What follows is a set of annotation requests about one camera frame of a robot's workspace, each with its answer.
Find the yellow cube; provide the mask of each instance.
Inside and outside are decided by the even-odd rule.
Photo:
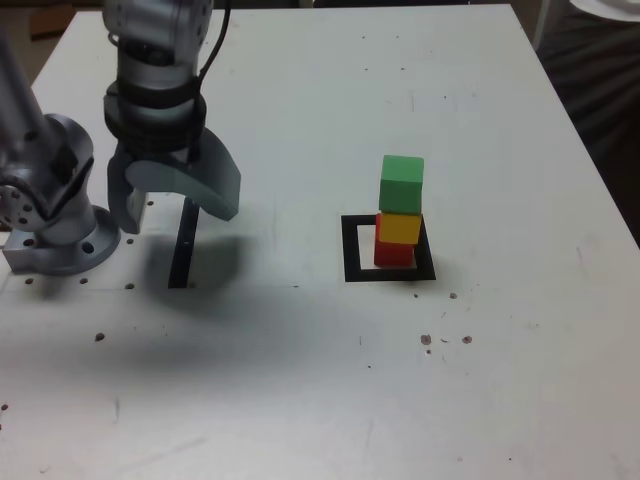
[[[422,215],[380,214],[380,241],[416,245],[420,235]]]

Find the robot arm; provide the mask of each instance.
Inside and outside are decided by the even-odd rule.
[[[3,254],[14,272],[79,273],[109,257],[120,232],[94,207],[87,132],[43,115],[0,31],[0,216],[13,228]]]
[[[125,232],[139,233],[147,192],[180,193],[224,220],[238,212],[240,172],[205,128],[197,76],[212,8],[211,0],[105,2],[104,22],[118,48],[117,79],[104,102],[118,139],[109,208]]]

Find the dark fabric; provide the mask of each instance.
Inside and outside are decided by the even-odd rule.
[[[640,245],[640,24],[569,4],[538,57]]]

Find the green cube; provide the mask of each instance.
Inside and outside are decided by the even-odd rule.
[[[380,211],[419,215],[424,158],[385,155],[380,180]]]

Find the red cube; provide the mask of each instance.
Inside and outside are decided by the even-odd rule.
[[[413,264],[413,245],[380,241],[380,214],[376,215],[376,248],[373,263],[378,267],[410,267]]]

